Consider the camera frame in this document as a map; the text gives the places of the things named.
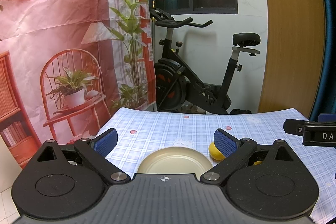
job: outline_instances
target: triangular cutout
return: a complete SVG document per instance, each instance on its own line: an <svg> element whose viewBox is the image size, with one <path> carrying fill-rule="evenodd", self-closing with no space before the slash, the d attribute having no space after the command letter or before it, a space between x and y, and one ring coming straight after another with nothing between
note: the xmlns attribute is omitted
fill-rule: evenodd
<svg viewBox="0 0 336 224"><path fill-rule="evenodd" d="M292 157L288 153L285 147L281 146L278 150L276 160L285 160L285 161L293 161Z"/></svg>
<svg viewBox="0 0 336 224"><path fill-rule="evenodd" d="M57 157L56 157L54 149L51 146L48 146L43 150L43 152L41 153L37 161L48 161L48 160L56 160L56 159Z"/></svg>

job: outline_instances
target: silver bolt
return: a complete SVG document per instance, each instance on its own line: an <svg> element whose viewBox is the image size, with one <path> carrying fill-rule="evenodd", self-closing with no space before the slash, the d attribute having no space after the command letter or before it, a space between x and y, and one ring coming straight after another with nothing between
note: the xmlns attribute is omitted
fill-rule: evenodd
<svg viewBox="0 0 336 224"><path fill-rule="evenodd" d="M116 181L122 181L122 180L125 180L126 178L127 178L127 174L123 172L117 172L111 175L111 179L116 180Z"/></svg>
<svg viewBox="0 0 336 224"><path fill-rule="evenodd" d="M205 173L203 175L203 177L206 179L206 180L209 180L209 181L215 181L215 180L218 180L219 179L219 174L215 173L215 172L208 172L208 173Z"/></svg>

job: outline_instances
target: bike seat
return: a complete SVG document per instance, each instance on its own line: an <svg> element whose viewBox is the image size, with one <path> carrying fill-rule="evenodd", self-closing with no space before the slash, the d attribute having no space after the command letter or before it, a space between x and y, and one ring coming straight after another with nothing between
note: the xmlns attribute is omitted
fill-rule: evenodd
<svg viewBox="0 0 336 224"><path fill-rule="evenodd" d="M252 32L235 33L233 45L239 47L253 47L260 44L260 36Z"/></svg>

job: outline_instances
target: exercise bike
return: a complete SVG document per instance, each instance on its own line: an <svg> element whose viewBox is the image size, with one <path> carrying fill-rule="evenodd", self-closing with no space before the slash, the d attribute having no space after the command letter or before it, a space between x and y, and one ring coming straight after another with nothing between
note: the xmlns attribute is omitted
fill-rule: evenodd
<svg viewBox="0 0 336 224"><path fill-rule="evenodd" d="M179 56L183 43L176 42L177 49L172 49L173 31L184 25L204 28L212 24L212 20L204 24L193 23L191 17L176 21L167 12L159 8L150 8L150 15L155 18L155 25L167 28L166 38L160 40L163 46L162 58L154 64L156 75L156 99L158 111L176 111L188 101L203 110L227 115L231 100L227 95L235 70L242 70L242 65L237 65L240 52L247 52L256 56L260 51L247 48L260 44L260 36L256 33L238 33L233 35L232 55L229 59L222 85L203 83L193 70ZM230 114L246 114L250 111L235 110Z"/></svg>

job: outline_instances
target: yellow fruit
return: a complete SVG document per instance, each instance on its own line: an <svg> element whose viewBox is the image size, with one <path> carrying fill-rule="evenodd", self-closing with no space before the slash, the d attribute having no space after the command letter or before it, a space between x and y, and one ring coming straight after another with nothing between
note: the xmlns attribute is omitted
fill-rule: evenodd
<svg viewBox="0 0 336 224"><path fill-rule="evenodd" d="M209 153L214 160L225 159L224 155L217 149L214 142L210 143L209 145Z"/></svg>

